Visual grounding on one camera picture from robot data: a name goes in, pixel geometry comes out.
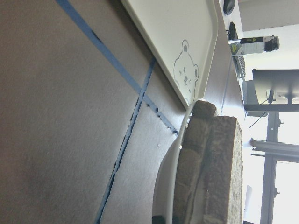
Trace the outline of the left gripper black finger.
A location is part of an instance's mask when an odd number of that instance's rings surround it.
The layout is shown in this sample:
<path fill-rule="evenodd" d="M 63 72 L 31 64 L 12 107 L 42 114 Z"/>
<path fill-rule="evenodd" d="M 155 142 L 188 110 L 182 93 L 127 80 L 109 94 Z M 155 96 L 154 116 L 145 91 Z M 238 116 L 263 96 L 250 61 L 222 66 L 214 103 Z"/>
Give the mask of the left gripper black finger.
<path fill-rule="evenodd" d="M 165 224 L 165 218 L 161 215 L 152 216 L 152 224 Z"/>

